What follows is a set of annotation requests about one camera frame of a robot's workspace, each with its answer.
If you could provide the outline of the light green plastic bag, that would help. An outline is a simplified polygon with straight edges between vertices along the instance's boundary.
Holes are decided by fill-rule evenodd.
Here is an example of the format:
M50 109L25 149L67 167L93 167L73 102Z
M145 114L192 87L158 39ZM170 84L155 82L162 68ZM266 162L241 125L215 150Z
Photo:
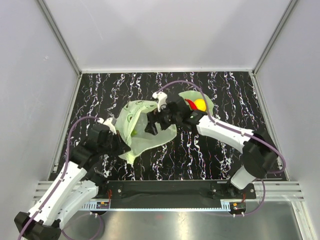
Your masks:
M115 128L131 150L119 157L128 164L132 165L143 152L165 145L176 137L177 127L175 125L161 130L160 124L156 123L157 135L145 132L148 123L147 113L156 108L155 101L135 100L128 102L120 111ZM131 136L132 131L137 131L137 135Z

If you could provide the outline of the orange fruit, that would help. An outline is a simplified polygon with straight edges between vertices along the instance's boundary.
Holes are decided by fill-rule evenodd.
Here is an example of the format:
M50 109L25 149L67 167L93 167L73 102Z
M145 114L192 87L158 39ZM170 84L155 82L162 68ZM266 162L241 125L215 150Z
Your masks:
M206 112L207 111L207 105L204 99L197 99L194 101L196 104L198 110Z

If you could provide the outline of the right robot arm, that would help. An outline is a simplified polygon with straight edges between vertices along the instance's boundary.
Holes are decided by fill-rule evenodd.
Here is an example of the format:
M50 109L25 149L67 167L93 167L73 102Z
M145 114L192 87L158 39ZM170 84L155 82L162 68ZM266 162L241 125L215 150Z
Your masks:
M159 133L157 125L163 131L175 125L194 134L221 141L241 153L243 165L222 186L223 196L239 198L248 184L265 178L277 162L277 149L266 130L240 128L213 119L204 111L191 109L179 95L167 96L160 91L155 92L152 97L157 101L157 107L147 113L146 133L156 136Z

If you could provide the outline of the red fruit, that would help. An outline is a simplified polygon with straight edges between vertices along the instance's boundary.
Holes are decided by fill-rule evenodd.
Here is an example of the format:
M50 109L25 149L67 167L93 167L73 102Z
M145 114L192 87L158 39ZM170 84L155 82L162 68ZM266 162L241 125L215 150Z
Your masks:
M197 105L192 100L186 98L184 100L188 103L191 110L198 110Z

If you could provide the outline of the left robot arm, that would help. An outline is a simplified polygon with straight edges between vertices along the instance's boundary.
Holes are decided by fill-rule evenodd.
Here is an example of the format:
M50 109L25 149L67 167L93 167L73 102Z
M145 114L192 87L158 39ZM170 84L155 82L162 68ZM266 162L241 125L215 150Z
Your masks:
M14 218L18 239L57 240L68 221L90 199L108 193L104 178L94 167L104 155L119 156L130 151L116 130L113 118L99 118L86 138L74 149L67 148L66 161L51 186L28 211Z

